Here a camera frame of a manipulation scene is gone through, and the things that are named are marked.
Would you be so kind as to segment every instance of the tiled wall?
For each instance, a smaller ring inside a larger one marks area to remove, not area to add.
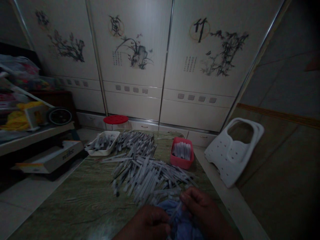
[[[293,0],[240,103],[320,119],[320,72],[305,72],[319,53],[310,6]]]

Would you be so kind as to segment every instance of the hand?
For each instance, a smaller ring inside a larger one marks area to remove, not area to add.
[[[159,207],[143,206],[113,239],[166,239],[169,218]]]
[[[218,205],[208,194],[189,187],[181,194],[180,199],[184,203],[182,210],[188,209],[197,218],[202,233],[208,239],[238,239]]]

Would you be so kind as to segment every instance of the wall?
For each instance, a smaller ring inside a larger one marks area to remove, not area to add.
[[[320,119],[320,72],[305,72],[319,53],[312,12],[293,0],[240,103]]]
[[[30,49],[9,0],[0,1],[0,42]]]
[[[317,208],[320,129],[239,107],[236,117],[265,128],[236,186],[270,239],[299,238]],[[230,135],[245,141],[247,132],[240,127]]]

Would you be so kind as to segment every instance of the green marble tabletop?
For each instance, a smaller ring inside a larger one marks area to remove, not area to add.
[[[141,132],[154,134],[158,145],[154,157],[168,163],[173,138],[183,138],[180,133]],[[133,203],[133,194],[128,197],[122,191],[123,187],[119,197],[113,195],[111,172],[117,163],[95,161],[102,158],[88,156],[9,239],[113,237],[133,217],[138,207]],[[197,176],[194,181],[199,188],[212,197],[231,226],[238,231],[196,156],[189,171]]]

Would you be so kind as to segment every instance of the plum blossom painting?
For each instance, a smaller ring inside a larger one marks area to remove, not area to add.
[[[62,39],[62,36],[57,30],[54,30],[54,35],[48,34],[57,54],[61,57],[72,57],[74,61],[84,62],[82,50],[84,42],[82,40],[74,39],[73,33],[70,33],[69,40]]]
[[[35,11],[37,20],[38,20],[38,25],[41,27],[42,30],[49,30],[50,27],[50,22],[48,19],[47,14],[44,11]]]
[[[36,10],[35,14],[38,19],[38,24],[41,26],[41,28],[46,28],[49,30],[48,16],[43,11],[39,10]],[[71,57],[76,62],[84,62],[82,55],[83,48],[85,47],[84,41],[75,39],[72,32],[67,40],[63,39],[58,30],[55,29],[53,36],[49,33],[48,38],[52,43],[49,44],[48,50],[53,58],[57,59],[59,57]]]

